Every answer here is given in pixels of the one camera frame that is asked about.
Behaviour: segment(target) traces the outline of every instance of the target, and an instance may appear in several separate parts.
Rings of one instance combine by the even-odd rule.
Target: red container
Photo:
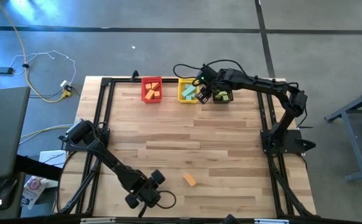
[[[146,96],[146,93],[147,93],[147,91],[145,89],[145,84],[154,83],[154,82],[159,83],[158,91],[160,92],[160,98],[147,100],[147,99],[145,99],[145,96]],[[145,102],[145,103],[160,103],[162,101],[162,98],[163,98],[162,77],[144,77],[144,78],[142,78],[141,83],[142,83],[142,85],[141,85],[141,100],[143,102]]]

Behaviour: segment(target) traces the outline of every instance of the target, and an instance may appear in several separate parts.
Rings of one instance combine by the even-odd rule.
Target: yellow cable
[[[52,127],[52,128],[41,129],[41,130],[34,131],[32,133],[29,133],[29,134],[24,134],[23,136],[21,136],[21,138],[26,137],[26,136],[31,136],[33,134],[40,133],[40,132],[45,132],[45,131],[58,129],[58,128],[67,128],[67,129],[69,129],[69,128],[71,128],[71,126],[61,126],[61,127]]]
[[[10,25],[12,26],[12,28],[14,28],[15,30],[15,33],[17,34],[18,36],[18,40],[19,40],[19,43],[21,44],[21,47],[22,47],[22,53],[24,54],[24,63],[27,63],[27,60],[26,60],[26,52],[25,52],[25,47],[24,47],[24,43],[22,42],[22,39],[19,35],[19,32],[17,30],[17,28],[15,27],[14,23],[12,22],[12,20],[10,19],[10,17],[7,15],[7,13],[5,12],[5,10],[2,8],[1,4],[0,4],[0,10],[1,12],[5,15],[5,17],[7,18],[8,22],[10,23]],[[61,100],[63,100],[63,97],[61,96],[61,98],[57,99],[57,100],[46,100],[39,92],[37,92],[37,90],[35,90],[35,88],[32,86],[32,84],[30,83],[29,81],[29,74],[27,73],[27,69],[24,68],[25,70],[25,79],[26,79],[26,82],[27,84],[30,86],[30,88],[36,93],[36,95],[38,95],[39,97],[41,97],[42,100],[48,102],[48,103],[56,103],[56,102],[59,102]]]

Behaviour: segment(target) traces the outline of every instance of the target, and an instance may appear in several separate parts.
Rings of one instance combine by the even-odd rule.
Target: wooden table
[[[76,120],[93,120],[101,78],[86,77]],[[166,178],[160,189],[177,196],[175,207],[148,208],[144,216],[224,218],[232,213],[238,218],[276,217],[259,137],[262,127],[256,92],[234,91],[234,101],[227,105],[215,105],[211,100],[205,105],[180,104],[177,84],[164,83],[163,96],[161,103],[145,104],[140,83],[117,83],[109,119],[108,149],[146,175],[159,169]],[[284,110],[277,98],[274,107],[279,120]],[[85,157],[84,152],[75,154],[63,172],[61,208],[80,184]],[[315,213],[302,158],[285,154],[285,164],[291,189],[307,210]],[[187,172],[197,186],[190,187],[183,179]],[[284,193],[279,193],[286,211]],[[142,204],[130,209],[124,201],[126,195],[116,175],[102,165],[94,216],[136,217]],[[172,202],[168,194],[160,200],[162,205]]]

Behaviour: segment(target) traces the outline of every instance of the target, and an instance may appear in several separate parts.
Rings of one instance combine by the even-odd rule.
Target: cable
[[[11,18],[7,15],[7,13],[5,12],[5,10],[4,10],[3,7],[1,6],[1,4],[0,4],[0,10],[1,10],[1,12],[4,14],[4,16],[7,18],[8,23],[10,23],[10,25],[11,25],[12,28],[14,29],[14,31],[15,31],[17,37],[18,37],[19,43],[20,43],[20,45],[21,45],[22,53],[23,53],[23,56],[24,56],[24,64],[23,64],[23,66],[24,66],[26,83],[29,85],[29,87],[30,87],[37,95],[41,96],[40,93],[32,86],[32,84],[31,84],[30,81],[29,81],[29,76],[28,76],[27,68],[26,68],[26,67],[28,67],[28,65],[27,65],[27,61],[26,61],[25,47],[24,47],[24,43],[22,42],[22,39],[21,39],[21,37],[20,37],[20,35],[19,35],[19,32],[18,32],[17,28],[15,27],[14,23],[12,22]],[[47,103],[57,103],[57,102],[63,100],[64,97],[61,96],[61,97],[60,97],[59,99],[57,99],[57,100],[46,100],[45,98],[41,98],[41,99],[44,100],[44,101],[47,102]]]
[[[63,167],[62,167],[62,170],[61,172],[59,173],[59,179],[58,179],[58,186],[57,186],[57,189],[56,189],[56,197],[55,197],[55,201],[54,202],[57,206],[57,212],[60,211],[59,209],[59,189],[60,189],[60,185],[61,185],[61,178],[62,178],[62,174],[63,174],[63,170],[65,170],[65,167],[67,166],[67,163],[68,161],[76,154],[76,152],[71,152],[69,154],[69,156],[67,157],[67,159],[65,159],[65,162],[63,163]]]
[[[307,113],[307,107],[304,108],[304,113],[305,113],[305,116],[303,118],[303,120],[296,126],[297,128],[313,128],[311,126],[301,126],[301,124],[305,121],[305,119],[307,118],[308,116],[308,113]]]
[[[303,157],[300,153],[296,153],[296,155],[298,155],[299,157],[301,157],[301,159],[303,159],[304,164],[305,164],[305,170],[307,170],[307,171],[308,171],[307,161],[304,159],[304,157]]]
[[[40,134],[42,132],[50,131],[50,130],[54,130],[54,129],[58,129],[58,128],[70,128],[70,127],[72,127],[71,124],[61,124],[61,125],[52,126],[52,127],[46,128],[46,129],[41,129],[41,130],[38,130],[38,131],[34,131],[33,133],[25,134],[25,135],[21,136],[21,138],[26,137],[26,136],[30,136],[30,135],[32,135],[32,136],[25,139],[25,140],[23,140],[23,141],[21,141],[19,143],[19,145],[21,145],[22,143],[32,139],[34,136],[36,136],[36,135],[38,135],[38,134]]]
[[[71,59],[69,56],[67,56],[67,55],[65,55],[65,54],[63,54],[63,53],[57,52],[56,50],[51,50],[51,51],[49,51],[49,52],[33,53],[33,54],[30,54],[30,55],[26,55],[26,57],[30,57],[30,56],[34,55],[31,59],[29,59],[29,60],[27,61],[27,63],[31,62],[34,58],[36,58],[36,56],[38,56],[38,55],[44,55],[44,54],[48,55],[51,59],[55,59],[53,56],[50,55],[50,53],[57,53],[57,54],[59,54],[59,55],[62,55],[62,56],[64,56],[64,57],[66,57],[69,61],[73,62],[74,73],[73,73],[72,79],[71,79],[70,82],[69,82],[70,84],[72,84],[73,79],[75,78],[75,75],[76,75],[76,62],[75,62],[73,59]],[[11,61],[11,64],[9,65],[9,67],[11,67],[12,64],[14,64],[15,58],[17,58],[17,57],[22,57],[22,56],[23,56],[23,55],[15,55],[15,57],[14,57],[14,58],[12,59],[12,61]],[[24,71],[25,71],[25,70],[23,70],[21,73],[14,73],[14,75],[22,75],[22,74],[24,73]]]
[[[46,163],[46,162],[48,162],[48,161],[50,161],[50,160],[52,160],[52,159],[55,159],[55,158],[58,158],[58,157],[64,155],[64,154],[65,154],[65,153],[62,153],[62,154],[56,155],[56,156],[54,156],[54,157],[51,157],[50,159],[47,159],[46,161],[44,161],[44,162],[42,162],[42,163]]]
[[[53,98],[53,97],[55,97],[55,96],[57,96],[59,94],[62,94],[62,92],[63,92],[63,89],[56,92],[56,93],[54,93],[54,94],[51,94],[51,95],[40,95],[40,96],[38,96],[38,95],[31,94],[31,95],[29,95],[29,98],[32,98],[32,99],[41,99],[41,98],[49,99],[49,98]]]
[[[73,124],[56,125],[56,126],[52,126],[52,127],[49,127],[49,128],[41,129],[41,130],[38,130],[38,131],[34,131],[34,132],[32,132],[32,133],[29,133],[29,134],[24,134],[24,135],[21,136],[21,138],[26,137],[26,136],[30,136],[30,135],[35,134],[35,133],[41,133],[41,132],[44,132],[44,131],[50,131],[50,130],[58,129],[58,128],[70,128],[70,127],[72,127],[72,126],[73,126]]]
[[[80,93],[79,93],[79,92],[77,92],[77,90],[76,90],[76,88],[75,88],[75,87],[73,87],[73,88],[72,88],[72,90],[74,90],[74,91],[77,93],[77,95],[81,96],[81,95],[80,95]]]
[[[177,73],[175,72],[175,68],[176,68],[177,66],[185,66],[185,67],[188,67],[188,68],[200,70],[200,68],[192,67],[192,66],[189,66],[189,65],[186,65],[186,64],[182,64],[182,63],[176,64],[176,65],[174,65],[174,67],[173,67],[173,73],[174,73],[174,75],[175,75],[176,77],[179,77],[179,78],[196,78],[196,77],[181,77],[181,76],[177,75]]]
[[[158,191],[157,191],[157,193],[159,193],[159,194],[162,193],[162,192],[166,192],[166,193],[169,193],[169,194],[173,195],[173,197],[174,197],[174,203],[173,203],[172,205],[168,206],[168,207],[161,206],[161,205],[159,205],[158,203],[156,203],[156,205],[157,205],[159,208],[163,208],[163,209],[169,209],[169,208],[174,207],[174,205],[177,203],[177,198],[176,198],[175,194],[174,194],[173,192],[169,191],[169,190],[158,190]]]

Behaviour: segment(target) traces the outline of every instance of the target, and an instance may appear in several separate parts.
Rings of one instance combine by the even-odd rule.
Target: metal stand
[[[361,149],[360,149],[360,146],[358,144],[358,136],[354,132],[353,127],[352,127],[352,125],[350,123],[350,119],[349,119],[350,114],[355,113],[357,111],[357,109],[359,109],[361,107],[362,107],[362,95],[358,99],[352,101],[351,103],[348,103],[347,105],[345,105],[341,109],[339,109],[339,110],[335,111],[334,113],[332,113],[330,115],[327,115],[325,117],[325,120],[328,121],[329,123],[334,121],[337,118],[342,118],[343,119],[343,122],[344,122],[345,128],[347,130],[348,136],[350,137],[351,145],[353,146],[354,154],[355,154],[355,157],[356,157],[356,161],[358,162],[360,172],[355,172],[355,173],[352,173],[350,175],[346,175],[345,176],[346,181],[362,179],[362,154],[361,154]]]

